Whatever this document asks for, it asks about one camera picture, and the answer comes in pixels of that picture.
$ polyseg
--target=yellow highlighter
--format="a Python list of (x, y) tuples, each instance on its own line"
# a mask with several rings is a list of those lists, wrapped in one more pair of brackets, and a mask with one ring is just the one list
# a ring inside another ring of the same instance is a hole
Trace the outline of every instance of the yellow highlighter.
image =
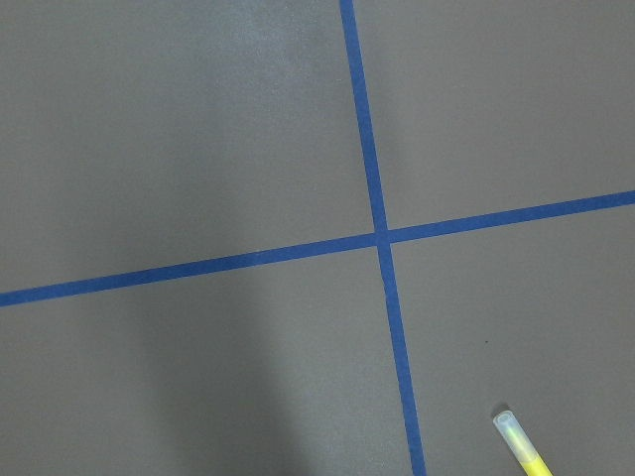
[(509, 410), (494, 417), (494, 425), (528, 476), (554, 476)]

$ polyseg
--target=painter's tape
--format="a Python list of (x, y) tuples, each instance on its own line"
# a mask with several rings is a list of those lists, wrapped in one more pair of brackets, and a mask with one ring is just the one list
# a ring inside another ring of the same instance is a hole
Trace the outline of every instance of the painter's tape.
[(409, 226), (389, 231), (391, 243), (400, 241), (419, 240), (434, 236), (463, 233), (465, 231), (491, 228), (493, 226), (511, 225), (525, 221), (543, 220), (557, 216), (573, 215), (588, 211), (614, 208), (616, 206), (635, 204), (635, 190), (611, 193), (609, 195), (593, 196), (578, 200), (550, 203), (548, 205), (530, 206), (515, 210), (499, 211), (485, 215), (458, 218), (456, 220), (440, 221), (427, 225)]
[(366, 78), (364, 76), (361, 48), (359, 47), (359, 36), (355, 23), (353, 2), (352, 0), (340, 0), (339, 7), (344, 29), (344, 39), (346, 41), (348, 67), (350, 69), (353, 100), (357, 113), (357, 126), (359, 128), (364, 169), (366, 171), (370, 208), (373, 216), (375, 234), (377, 236), (377, 255), (379, 258), (381, 277), (384, 283), (384, 293), (386, 295), (388, 324), (390, 327), (395, 369), (397, 371), (399, 394), (406, 427), (406, 438), (410, 451), (410, 462), (415, 476), (425, 476), (426, 463), (424, 460), (424, 448), (419, 429), (419, 418), (417, 417), (412, 377), (410, 375), (410, 364), (408, 362), (404, 323), (399, 305), (399, 295), (397, 293), (397, 280), (395, 278), (393, 256), (388, 241), (388, 220), (386, 218), (386, 207), (384, 205), (384, 195), (381, 188), (379, 164), (377, 162), (377, 151), (375, 148), (375, 138), (373, 136), (370, 105), (368, 103), (368, 92), (366, 90)]
[(385, 231), (388, 229), (386, 207), (384, 206), (384, 195), (381, 190), (377, 150), (375, 148), (375, 137), (370, 116), (368, 92), (366, 91), (366, 77), (364, 75), (364, 66), (361, 58), (361, 48), (359, 47), (359, 37), (357, 35), (357, 25), (355, 23), (355, 12), (352, 0), (341, 0), (339, 2), (339, 8), (341, 11), (341, 23), (344, 28), (348, 68), (350, 70), (350, 80), (353, 88), (353, 101), (357, 114), (357, 127), (359, 129), (364, 169), (366, 170), (366, 182), (368, 184), (373, 224), (375, 231)]
[(267, 251), (245, 253), (211, 260), (195, 261), (179, 265), (153, 268), (132, 273), (104, 276), (89, 280), (72, 281), (57, 285), (42, 286), (28, 290), (13, 291), (0, 294), (0, 307), (15, 305), (37, 300), (66, 298), (99, 291), (129, 288), (131, 286), (147, 285), (161, 281), (176, 280), (192, 276), (208, 275), (222, 271), (250, 268), (253, 266), (299, 260), (311, 256), (327, 255), (343, 251), (358, 250), (375, 246), (375, 235), (349, 236), (334, 240), (307, 243), (304, 245), (287, 246)]

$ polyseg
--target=highlighter cap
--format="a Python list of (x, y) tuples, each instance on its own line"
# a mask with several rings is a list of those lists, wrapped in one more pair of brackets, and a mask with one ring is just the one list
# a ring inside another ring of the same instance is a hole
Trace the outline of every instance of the highlighter cap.
[(538, 457), (536, 448), (509, 410), (495, 416), (494, 425), (520, 463), (530, 463)]

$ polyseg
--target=gray floor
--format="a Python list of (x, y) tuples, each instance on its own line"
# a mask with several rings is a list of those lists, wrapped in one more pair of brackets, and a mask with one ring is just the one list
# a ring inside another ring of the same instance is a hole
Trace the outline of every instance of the gray floor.
[[(635, 189), (632, 2), (358, 2), (391, 227)], [(18, 1), (0, 293), (372, 231), (337, 3)], [(430, 476), (635, 467), (635, 216), (393, 246)], [(0, 309), (0, 473), (409, 475), (373, 249)]]

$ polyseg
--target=blue tape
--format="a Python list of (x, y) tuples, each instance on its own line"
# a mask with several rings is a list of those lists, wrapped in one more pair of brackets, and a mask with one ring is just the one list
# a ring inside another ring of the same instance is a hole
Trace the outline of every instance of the blue tape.
[(353, 2), (352, 0), (340, 0), (339, 7), (344, 29), (344, 39), (346, 41), (346, 53), (348, 55), (353, 100), (357, 113), (357, 127), (359, 128), (364, 169), (366, 170), (370, 209), (373, 216), (375, 234), (377, 236), (377, 257), (379, 259), (381, 277), (384, 283), (384, 293), (386, 295), (388, 325), (393, 346), (397, 381), (399, 383), (399, 394), (406, 427), (406, 437), (410, 451), (410, 462), (415, 476), (426, 476), (424, 447), (421, 440), (417, 405), (415, 403), (415, 393), (410, 374), (406, 335), (404, 333), (404, 323), (401, 316), (399, 294), (397, 292), (397, 279), (395, 277), (393, 256), (390, 242), (388, 241), (388, 220), (386, 218), (384, 194), (381, 189), (379, 164), (377, 161), (377, 151), (375, 149), (375, 138), (373, 135), (370, 105), (368, 103), (368, 93), (366, 90), (366, 78), (364, 75), (361, 48), (359, 46), (357, 25), (355, 23)]
[(585, 213), (587, 211), (632, 204), (635, 204), (635, 190), (488, 213), (486, 215), (470, 216), (468, 218), (458, 218), (457, 220), (441, 221), (427, 225), (409, 226), (407, 228), (391, 230), (388, 233), (390, 242), (398, 243), (400, 241), (432, 238), (434, 236), (462, 233), (482, 228), (491, 228), (493, 226), (511, 225), (524, 221), (542, 220), (545, 218), (573, 215), (576, 213)]
[(353, 100), (355, 102), (355, 112), (357, 113), (357, 127), (359, 129), (361, 152), (366, 170), (366, 182), (368, 184), (373, 225), (376, 232), (385, 231), (388, 229), (386, 208), (384, 206), (384, 194), (381, 190), (375, 137), (373, 135), (373, 125), (370, 117), (370, 105), (368, 103), (368, 93), (366, 92), (366, 77), (361, 60), (361, 48), (359, 47), (353, 2), (352, 0), (341, 0), (339, 7), (341, 11), (341, 23), (344, 27), (348, 68), (350, 69)]
[(192, 276), (208, 275), (222, 271), (250, 268), (253, 266), (299, 260), (311, 256), (340, 253), (375, 246), (374, 234), (349, 236), (334, 240), (319, 241), (304, 245), (287, 246), (274, 250), (246, 253), (243, 255), (215, 258), (211, 260), (183, 263), (180, 265), (135, 271), (120, 275), (104, 276), (89, 280), (73, 281), (58, 285), (42, 286), (28, 290), (0, 294), (0, 307), (34, 302), (37, 300), (66, 298), (70, 296), (116, 290), (131, 286), (147, 285), (161, 281), (176, 280)]

